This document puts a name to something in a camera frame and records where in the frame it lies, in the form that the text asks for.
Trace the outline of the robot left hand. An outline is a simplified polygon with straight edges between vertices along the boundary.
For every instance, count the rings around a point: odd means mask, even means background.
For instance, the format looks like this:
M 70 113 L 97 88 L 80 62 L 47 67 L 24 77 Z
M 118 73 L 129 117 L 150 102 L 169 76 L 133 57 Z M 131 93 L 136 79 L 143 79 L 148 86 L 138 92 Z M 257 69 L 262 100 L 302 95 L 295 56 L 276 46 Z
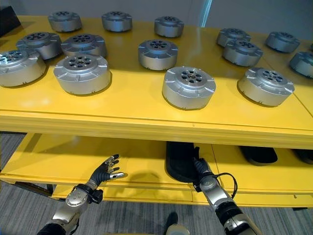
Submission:
M 113 167 L 119 163 L 119 154 L 114 154 L 108 157 L 101 165 L 92 173 L 87 184 L 92 189 L 97 189 L 102 182 L 115 180 L 118 178 L 125 178 L 127 176 L 124 172 L 118 172 L 119 167 Z

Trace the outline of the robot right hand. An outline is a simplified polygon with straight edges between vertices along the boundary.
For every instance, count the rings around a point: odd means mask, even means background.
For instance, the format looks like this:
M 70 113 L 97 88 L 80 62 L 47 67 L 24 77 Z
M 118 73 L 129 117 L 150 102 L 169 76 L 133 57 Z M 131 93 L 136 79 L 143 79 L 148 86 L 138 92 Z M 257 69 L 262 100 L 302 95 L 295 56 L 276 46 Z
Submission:
M 200 158 L 200 148 L 194 148 L 193 164 L 195 166 L 198 180 L 201 181 L 206 176 L 212 176 L 213 172 L 211 171 L 207 161 L 204 158 Z

